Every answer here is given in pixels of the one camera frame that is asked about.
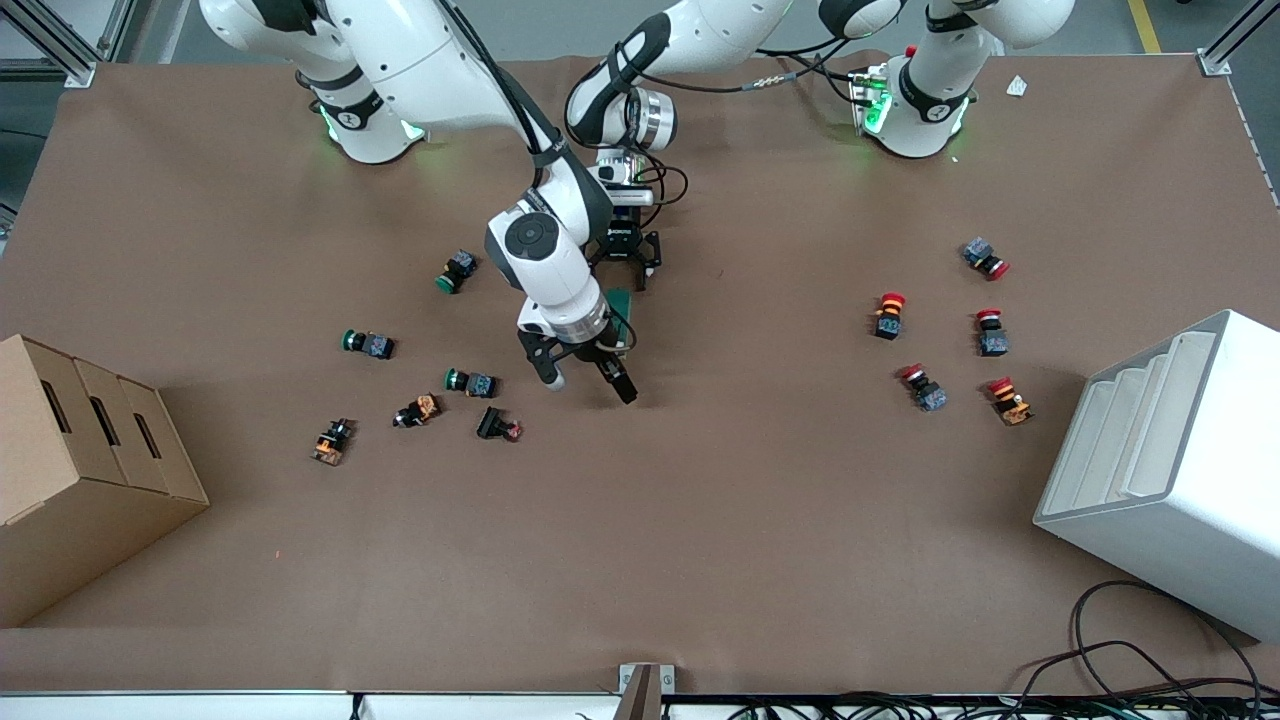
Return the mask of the brown paper table cover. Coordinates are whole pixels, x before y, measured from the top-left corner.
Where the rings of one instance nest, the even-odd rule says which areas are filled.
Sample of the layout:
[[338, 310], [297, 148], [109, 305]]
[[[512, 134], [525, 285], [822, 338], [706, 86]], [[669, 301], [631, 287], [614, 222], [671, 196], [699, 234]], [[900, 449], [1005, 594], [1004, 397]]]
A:
[[[365, 167], [288, 68], [101, 69], [58, 104], [0, 337], [159, 388], [210, 507], [0, 632], [0, 691], [595, 691], [635, 661], [694, 692], [1012, 688], [1117, 574], [1032, 521], [1085, 378], [1222, 309], [1280, 328], [1280, 211], [1233, 87], [1188, 56], [1000, 58], [979, 94], [924, 161], [815, 81], [685, 94], [667, 160], [692, 186], [623, 405], [586, 364], [539, 383], [493, 263], [434, 287], [527, 186], [512, 131]], [[936, 413], [899, 378], [918, 363]], [[1016, 427], [986, 388], [1006, 375]], [[442, 413], [394, 428], [425, 393]], [[518, 441], [476, 437], [488, 406]]]

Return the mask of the brown cardboard box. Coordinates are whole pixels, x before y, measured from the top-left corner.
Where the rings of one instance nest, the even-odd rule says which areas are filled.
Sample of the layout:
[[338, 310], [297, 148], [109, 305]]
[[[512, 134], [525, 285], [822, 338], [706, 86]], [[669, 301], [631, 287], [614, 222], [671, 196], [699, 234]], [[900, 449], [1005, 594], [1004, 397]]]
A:
[[0, 629], [207, 507], [155, 388], [20, 334], [0, 341]]

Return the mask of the white stepped plastic rack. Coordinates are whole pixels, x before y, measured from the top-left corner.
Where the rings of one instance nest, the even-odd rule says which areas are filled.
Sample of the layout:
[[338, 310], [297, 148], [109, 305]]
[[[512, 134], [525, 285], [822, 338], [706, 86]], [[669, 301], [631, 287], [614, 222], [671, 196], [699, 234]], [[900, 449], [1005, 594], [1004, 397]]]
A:
[[1091, 375], [1033, 521], [1280, 644], [1280, 331], [1222, 310]]

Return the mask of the grey metal bracket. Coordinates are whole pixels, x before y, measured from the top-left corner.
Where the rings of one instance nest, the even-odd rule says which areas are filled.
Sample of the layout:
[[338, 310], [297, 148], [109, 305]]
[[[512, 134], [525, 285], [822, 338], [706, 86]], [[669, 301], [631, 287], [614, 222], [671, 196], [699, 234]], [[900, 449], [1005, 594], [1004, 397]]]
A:
[[612, 720], [671, 720], [666, 697], [676, 693], [673, 664], [622, 664], [620, 701]]

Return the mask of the white table edge rail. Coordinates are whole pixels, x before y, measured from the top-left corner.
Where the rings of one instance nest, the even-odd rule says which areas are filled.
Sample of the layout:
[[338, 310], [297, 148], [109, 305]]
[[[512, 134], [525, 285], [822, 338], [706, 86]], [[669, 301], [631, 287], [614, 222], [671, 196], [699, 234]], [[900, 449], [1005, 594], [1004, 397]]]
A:
[[0, 694], [0, 720], [612, 720], [608, 694]]

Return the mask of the aluminium frame post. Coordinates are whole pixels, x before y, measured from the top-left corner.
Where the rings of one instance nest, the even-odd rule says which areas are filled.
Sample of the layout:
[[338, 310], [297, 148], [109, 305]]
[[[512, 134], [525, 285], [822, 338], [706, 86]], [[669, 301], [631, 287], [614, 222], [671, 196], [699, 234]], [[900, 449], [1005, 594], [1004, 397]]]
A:
[[1230, 76], [1230, 58], [1274, 17], [1280, 15], [1280, 0], [1247, 0], [1245, 5], [1212, 38], [1207, 47], [1196, 50], [1196, 59], [1206, 77]]
[[0, 0], [0, 82], [61, 81], [87, 88], [122, 56], [138, 0]]

